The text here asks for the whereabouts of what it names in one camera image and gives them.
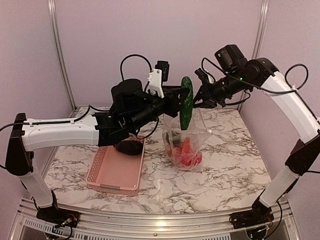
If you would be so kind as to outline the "green toy cucumber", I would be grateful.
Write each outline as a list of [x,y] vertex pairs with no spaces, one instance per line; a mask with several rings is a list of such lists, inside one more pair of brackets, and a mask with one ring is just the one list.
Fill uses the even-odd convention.
[[181,80],[181,87],[188,88],[189,93],[181,104],[179,120],[180,120],[180,129],[185,131],[188,129],[189,124],[192,119],[193,114],[193,83],[192,80],[188,76],[184,76]]

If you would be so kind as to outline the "green toy avocado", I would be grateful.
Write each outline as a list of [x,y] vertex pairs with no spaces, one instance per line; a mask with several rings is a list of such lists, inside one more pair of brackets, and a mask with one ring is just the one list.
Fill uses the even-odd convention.
[[182,136],[180,133],[172,133],[172,144],[174,147],[178,147],[180,143],[182,142]]

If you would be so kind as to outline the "clear zip top bag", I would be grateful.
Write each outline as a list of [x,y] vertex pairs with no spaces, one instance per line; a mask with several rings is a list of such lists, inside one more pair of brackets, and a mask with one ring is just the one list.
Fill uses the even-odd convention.
[[213,135],[199,108],[192,111],[188,129],[180,129],[180,118],[163,116],[162,139],[165,153],[172,164],[182,171],[197,171],[202,167],[201,147]]

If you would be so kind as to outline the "red lychee fruit bunch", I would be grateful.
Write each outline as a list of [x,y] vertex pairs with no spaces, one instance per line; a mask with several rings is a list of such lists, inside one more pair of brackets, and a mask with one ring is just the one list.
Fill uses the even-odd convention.
[[166,145],[165,151],[169,159],[176,165],[181,162],[182,149],[178,146]]

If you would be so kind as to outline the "red toy tomato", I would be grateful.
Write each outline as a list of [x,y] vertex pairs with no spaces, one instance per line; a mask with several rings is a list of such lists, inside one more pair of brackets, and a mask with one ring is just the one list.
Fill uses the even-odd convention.
[[184,153],[180,156],[181,164],[184,167],[197,166],[202,163],[203,155],[201,152],[193,153]]

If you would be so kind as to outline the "dark purple toy eggplant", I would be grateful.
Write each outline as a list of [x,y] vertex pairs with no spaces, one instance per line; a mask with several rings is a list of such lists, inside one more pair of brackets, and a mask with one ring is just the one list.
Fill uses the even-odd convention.
[[114,145],[114,148],[128,156],[138,156],[143,152],[143,143],[138,140],[123,140],[120,143]]

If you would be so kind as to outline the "pink perforated plastic basket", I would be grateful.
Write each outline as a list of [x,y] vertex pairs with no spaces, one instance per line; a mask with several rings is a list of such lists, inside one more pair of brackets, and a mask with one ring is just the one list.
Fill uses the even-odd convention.
[[85,179],[88,188],[107,194],[138,194],[145,141],[134,136],[125,140],[142,142],[142,153],[131,156],[118,152],[114,146],[98,147]]

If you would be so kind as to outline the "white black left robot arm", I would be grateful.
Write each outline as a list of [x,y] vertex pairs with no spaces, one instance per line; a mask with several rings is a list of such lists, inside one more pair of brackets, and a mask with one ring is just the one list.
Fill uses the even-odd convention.
[[113,104],[107,111],[50,120],[31,119],[19,113],[10,124],[12,130],[3,168],[19,177],[33,197],[38,214],[58,223],[68,212],[58,207],[54,192],[33,166],[34,151],[68,145],[118,144],[162,114],[176,117],[188,93],[186,87],[167,86],[163,96],[152,95],[143,90],[140,80],[131,78],[111,89]]

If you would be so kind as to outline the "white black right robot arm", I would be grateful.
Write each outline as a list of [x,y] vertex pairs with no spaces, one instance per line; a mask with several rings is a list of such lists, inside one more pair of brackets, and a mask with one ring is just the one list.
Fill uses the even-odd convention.
[[225,107],[226,100],[241,91],[263,91],[284,113],[299,135],[284,168],[246,211],[247,219],[258,224],[271,211],[273,204],[287,194],[313,165],[320,154],[320,120],[289,84],[287,76],[267,58],[247,60],[237,45],[228,44],[215,54],[215,66],[224,77],[215,80],[204,67],[195,70],[201,87],[193,102],[197,108]]

